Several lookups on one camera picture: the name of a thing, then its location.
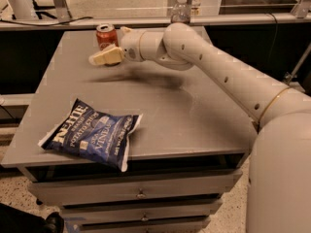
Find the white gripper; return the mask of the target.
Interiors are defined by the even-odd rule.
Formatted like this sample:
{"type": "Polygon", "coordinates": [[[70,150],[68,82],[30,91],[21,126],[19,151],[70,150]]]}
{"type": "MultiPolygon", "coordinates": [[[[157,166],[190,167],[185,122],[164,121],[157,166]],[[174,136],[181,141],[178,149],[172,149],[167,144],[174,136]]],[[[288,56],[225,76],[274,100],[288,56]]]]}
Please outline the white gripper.
{"type": "Polygon", "coordinates": [[[122,62],[124,57],[130,61],[142,62],[140,41],[145,30],[122,26],[121,33],[120,47],[115,44],[106,47],[91,55],[88,58],[89,63],[94,66],[114,65],[122,62]]]}

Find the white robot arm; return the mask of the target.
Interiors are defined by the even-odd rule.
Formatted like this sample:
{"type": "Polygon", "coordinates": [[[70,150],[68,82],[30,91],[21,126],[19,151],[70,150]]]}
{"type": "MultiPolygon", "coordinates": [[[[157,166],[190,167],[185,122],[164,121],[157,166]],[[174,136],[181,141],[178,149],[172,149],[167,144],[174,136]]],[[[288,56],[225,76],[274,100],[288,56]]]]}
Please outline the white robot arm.
{"type": "Polygon", "coordinates": [[[249,170],[247,233],[311,233],[311,100],[172,23],[161,32],[122,30],[93,65],[151,60],[173,69],[197,66],[259,127],[249,170]]]}

